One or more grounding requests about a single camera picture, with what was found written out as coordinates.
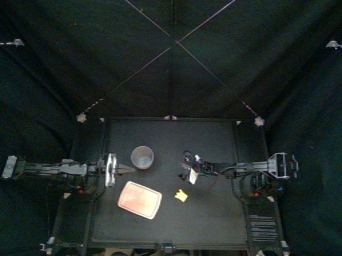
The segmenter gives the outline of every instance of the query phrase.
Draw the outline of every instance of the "pink plate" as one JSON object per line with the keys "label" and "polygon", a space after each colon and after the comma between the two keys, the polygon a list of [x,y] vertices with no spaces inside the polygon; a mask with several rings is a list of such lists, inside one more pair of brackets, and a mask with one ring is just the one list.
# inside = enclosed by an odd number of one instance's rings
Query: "pink plate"
{"label": "pink plate", "polygon": [[156,190],[129,181],[118,205],[148,219],[154,219],[162,201],[162,194]]}

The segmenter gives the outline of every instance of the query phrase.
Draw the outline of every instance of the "black fabric wall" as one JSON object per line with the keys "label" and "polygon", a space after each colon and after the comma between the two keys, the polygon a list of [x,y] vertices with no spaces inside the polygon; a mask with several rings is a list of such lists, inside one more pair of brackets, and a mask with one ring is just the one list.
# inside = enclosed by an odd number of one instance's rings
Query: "black fabric wall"
{"label": "black fabric wall", "polygon": [[281,201],[285,235],[300,255],[342,252],[342,51],[324,49],[269,119],[272,152],[301,163]]}
{"label": "black fabric wall", "polygon": [[[2,25],[0,31],[10,41],[14,37]],[[22,50],[0,48],[0,173],[9,155],[22,155],[30,162],[61,162],[70,155],[77,132],[54,80],[34,53]],[[38,245],[47,241],[59,202],[47,185],[45,181],[0,181],[2,256],[38,255]]]}

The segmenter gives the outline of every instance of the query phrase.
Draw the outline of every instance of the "yellow object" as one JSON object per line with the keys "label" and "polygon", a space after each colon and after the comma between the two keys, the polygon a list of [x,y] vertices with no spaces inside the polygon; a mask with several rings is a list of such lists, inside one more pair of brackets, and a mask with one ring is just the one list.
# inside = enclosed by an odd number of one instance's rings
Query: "yellow object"
{"label": "yellow object", "polygon": [[189,195],[184,192],[182,189],[180,189],[178,191],[180,192],[177,192],[176,198],[180,199],[185,203]]}

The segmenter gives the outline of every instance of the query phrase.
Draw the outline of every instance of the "cable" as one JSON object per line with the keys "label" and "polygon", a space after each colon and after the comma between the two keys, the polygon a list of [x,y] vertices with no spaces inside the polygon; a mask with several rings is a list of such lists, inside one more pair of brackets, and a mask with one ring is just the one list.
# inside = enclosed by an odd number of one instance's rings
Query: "cable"
{"label": "cable", "polygon": [[218,181],[218,178],[220,178],[220,175],[217,175],[217,178],[216,178],[216,180],[214,180],[213,184],[210,185],[209,189],[212,189],[212,188],[216,186],[217,181]]}

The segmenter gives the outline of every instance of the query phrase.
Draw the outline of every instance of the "black tent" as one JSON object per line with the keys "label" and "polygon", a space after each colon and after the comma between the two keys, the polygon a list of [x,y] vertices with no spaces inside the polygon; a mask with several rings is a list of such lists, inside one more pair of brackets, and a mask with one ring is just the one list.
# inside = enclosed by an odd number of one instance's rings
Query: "black tent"
{"label": "black tent", "polygon": [[[0,166],[10,155],[82,156],[78,138],[99,118],[261,117],[269,151],[301,163],[280,202],[291,248],[341,254],[342,49],[327,47],[341,42],[341,1],[0,5]],[[46,186],[0,191],[0,251],[30,255],[47,240]]]}

